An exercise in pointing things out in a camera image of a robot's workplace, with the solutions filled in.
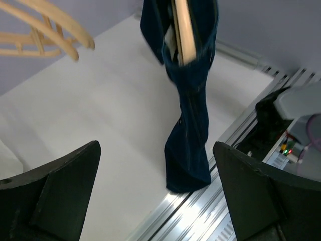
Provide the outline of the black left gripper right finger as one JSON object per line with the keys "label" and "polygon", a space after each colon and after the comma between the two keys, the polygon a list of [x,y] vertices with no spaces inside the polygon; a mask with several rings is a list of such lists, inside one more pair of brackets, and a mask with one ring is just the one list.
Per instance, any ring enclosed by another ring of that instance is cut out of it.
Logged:
{"label": "black left gripper right finger", "polygon": [[237,240],[320,240],[320,182],[213,147]]}

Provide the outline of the beige wooden hanger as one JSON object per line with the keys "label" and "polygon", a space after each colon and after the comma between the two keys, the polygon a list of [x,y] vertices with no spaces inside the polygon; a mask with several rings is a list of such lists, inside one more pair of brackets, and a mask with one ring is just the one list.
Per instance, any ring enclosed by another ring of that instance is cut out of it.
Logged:
{"label": "beige wooden hanger", "polygon": [[179,53],[179,64],[184,66],[195,60],[197,55],[188,1],[172,1],[172,10]]}
{"label": "beige wooden hanger", "polygon": [[49,1],[25,0],[18,1],[35,11],[44,14],[59,24],[63,29],[69,32],[79,43],[87,49],[95,49],[95,43],[92,36],[85,28],[73,19],[69,14]]}
{"label": "beige wooden hanger", "polygon": [[3,1],[1,10],[27,23],[31,28],[31,33],[28,35],[1,32],[1,43],[16,47],[1,49],[2,56],[54,58],[64,51],[74,61],[78,61],[78,52],[72,44],[45,23]]}

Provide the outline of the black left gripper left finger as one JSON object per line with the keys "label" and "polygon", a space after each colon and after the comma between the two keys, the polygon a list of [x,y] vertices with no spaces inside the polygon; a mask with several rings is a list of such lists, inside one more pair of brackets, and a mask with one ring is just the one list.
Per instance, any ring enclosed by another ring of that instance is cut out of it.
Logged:
{"label": "black left gripper left finger", "polygon": [[98,141],[1,180],[1,240],[79,240],[101,157]]}

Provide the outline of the dark navy skirt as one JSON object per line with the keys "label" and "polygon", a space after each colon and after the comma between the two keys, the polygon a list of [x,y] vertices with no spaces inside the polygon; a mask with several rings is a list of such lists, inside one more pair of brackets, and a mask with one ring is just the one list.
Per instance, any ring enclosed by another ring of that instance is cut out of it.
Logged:
{"label": "dark navy skirt", "polygon": [[206,82],[215,57],[219,9],[216,1],[189,1],[197,55],[179,65],[165,35],[174,24],[170,1],[144,1],[140,29],[148,46],[166,69],[179,94],[181,116],[165,144],[167,189],[188,193],[211,183],[205,144],[209,135]]}

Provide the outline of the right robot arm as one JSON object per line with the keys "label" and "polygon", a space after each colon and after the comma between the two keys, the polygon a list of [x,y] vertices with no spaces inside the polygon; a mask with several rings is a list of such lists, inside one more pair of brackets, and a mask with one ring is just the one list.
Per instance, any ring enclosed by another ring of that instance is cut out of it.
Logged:
{"label": "right robot arm", "polygon": [[255,106],[257,123],[235,148],[268,165],[320,181],[320,82],[283,87]]}

